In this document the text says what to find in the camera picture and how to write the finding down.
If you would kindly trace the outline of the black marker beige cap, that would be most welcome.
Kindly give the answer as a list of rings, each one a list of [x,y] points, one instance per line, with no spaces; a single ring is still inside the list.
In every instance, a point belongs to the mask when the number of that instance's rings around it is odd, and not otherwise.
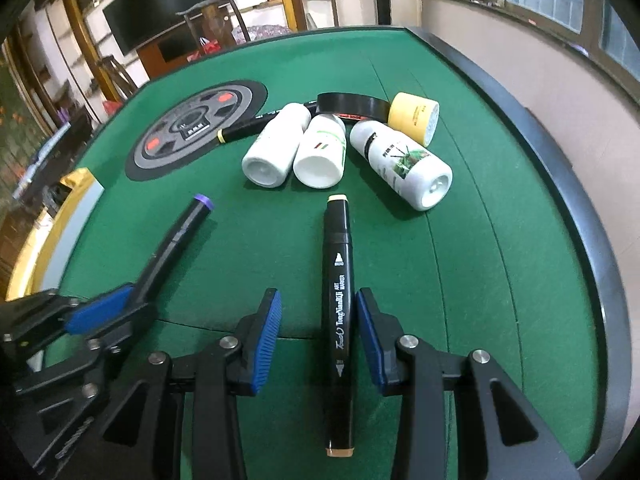
[[[322,372],[326,455],[354,455],[355,350],[354,270],[348,198],[326,202],[322,244]]]

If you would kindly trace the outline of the black marker purple cap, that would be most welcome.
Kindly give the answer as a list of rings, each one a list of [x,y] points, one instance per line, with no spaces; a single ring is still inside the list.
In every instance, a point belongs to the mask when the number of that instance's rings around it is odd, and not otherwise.
[[[130,306],[155,300],[182,253],[213,209],[212,200],[204,194],[196,194],[186,205],[134,284],[128,301]]]

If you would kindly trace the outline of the white bottle green plant label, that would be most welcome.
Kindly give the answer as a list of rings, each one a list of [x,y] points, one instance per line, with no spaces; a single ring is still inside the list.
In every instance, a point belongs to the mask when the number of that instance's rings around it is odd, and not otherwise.
[[[350,130],[349,142],[416,211],[432,209],[447,195],[452,169],[400,131],[375,120],[360,120]]]

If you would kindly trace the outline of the white pill bottle red label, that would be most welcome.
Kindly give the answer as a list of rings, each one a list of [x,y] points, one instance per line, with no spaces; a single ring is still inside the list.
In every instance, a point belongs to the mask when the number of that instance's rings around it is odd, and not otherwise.
[[[263,188],[280,186],[292,168],[310,120],[311,112],[304,104],[286,104],[244,155],[241,162],[244,176]]]

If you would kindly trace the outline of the white bottle green stripe label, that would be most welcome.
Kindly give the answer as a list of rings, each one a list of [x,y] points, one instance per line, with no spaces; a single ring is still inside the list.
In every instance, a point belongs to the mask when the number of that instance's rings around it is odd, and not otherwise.
[[[308,188],[332,188],[342,180],[346,158],[346,127],[333,114],[311,119],[293,162],[295,177]]]

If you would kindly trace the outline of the black marker yellow cap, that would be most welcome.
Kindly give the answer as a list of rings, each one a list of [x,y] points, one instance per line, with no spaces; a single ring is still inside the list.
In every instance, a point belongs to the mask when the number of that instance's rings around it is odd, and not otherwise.
[[[306,128],[317,108],[316,101],[309,101],[304,104],[286,104],[280,110],[261,114],[242,122],[236,122],[227,128],[220,128],[214,137],[214,145],[228,144],[261,133],[273,119],[289,119],[292,120],[294,125],[301,125]]]

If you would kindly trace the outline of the yellow tape roll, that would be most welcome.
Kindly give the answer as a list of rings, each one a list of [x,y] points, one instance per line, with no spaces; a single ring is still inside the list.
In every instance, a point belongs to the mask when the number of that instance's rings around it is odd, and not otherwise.
[[[398,92],[390,104],[387,125],[427,148],[438,124],[439,102]]]

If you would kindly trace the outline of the black electrical tape roll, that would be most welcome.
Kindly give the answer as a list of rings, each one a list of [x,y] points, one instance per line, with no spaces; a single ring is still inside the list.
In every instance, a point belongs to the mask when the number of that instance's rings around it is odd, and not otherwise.
[[[387,122],[390,103],[374,96],[346,92],[323,92],[316,99],[316,115],[333,114],[352,122]]]

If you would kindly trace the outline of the white tray with gold rim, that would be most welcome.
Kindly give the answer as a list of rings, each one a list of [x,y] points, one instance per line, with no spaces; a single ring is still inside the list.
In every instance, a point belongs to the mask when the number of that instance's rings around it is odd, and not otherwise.
[[[81,232],[104,192],[88,168],[66,174],[61,183],[70,187],[70,195],[54,217],[45,209],[40,212],[18,253],[6,301],[60,287]]]

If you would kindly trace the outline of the round grey table centre console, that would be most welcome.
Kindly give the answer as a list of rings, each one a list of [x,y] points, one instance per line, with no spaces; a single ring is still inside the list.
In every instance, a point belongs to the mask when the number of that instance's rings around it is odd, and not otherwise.
[[[192,94],[134,142],[125,162],[127,177],[153,180],[189,165],[218,148],[219,131],[256,117],[267,96],[266,86],[254,80],[232,80]]]

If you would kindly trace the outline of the red plastic bag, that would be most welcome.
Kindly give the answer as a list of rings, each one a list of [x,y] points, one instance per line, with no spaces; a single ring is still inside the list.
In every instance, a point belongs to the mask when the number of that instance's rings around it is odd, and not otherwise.
[[[204,56],[212,55],[222,50],[222,47],[216,40],[210,41],[205,37],[198,38],[198,46],[196,50],[186,57],[188,62],[194,62]]]

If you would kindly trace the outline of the dark wooden chair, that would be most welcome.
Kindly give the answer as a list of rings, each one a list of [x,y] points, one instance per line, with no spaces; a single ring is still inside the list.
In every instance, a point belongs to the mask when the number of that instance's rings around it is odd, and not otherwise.
[[[208,29],[213,33],[214,39],[223,48],[236,46],[236,41],[233,37],[231,24],[231,18],[227,10],[227,6],[232,9],[233,15],[239,22],[240,29],[243,38],[246,42],[250,42],[250,34],[243,20],[242,14],[236,5],[234,0],[203,0],[190,6],[189,9],[178,11],[177,16],[183,19],[190,30],[191,36],[194,39],[198,52],[205,54],[204,44],[201,42],[201,36],[198,34],[192,20],[191,14],[195,11],[200,11],[204,23],[208,26]]]

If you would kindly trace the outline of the window with metal grille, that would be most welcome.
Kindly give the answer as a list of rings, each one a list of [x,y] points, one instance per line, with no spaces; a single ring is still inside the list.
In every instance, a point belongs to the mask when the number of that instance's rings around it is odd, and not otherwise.
[[[639,46],[611,0],[463,0],[514,18],[602,67],[639,91]]]

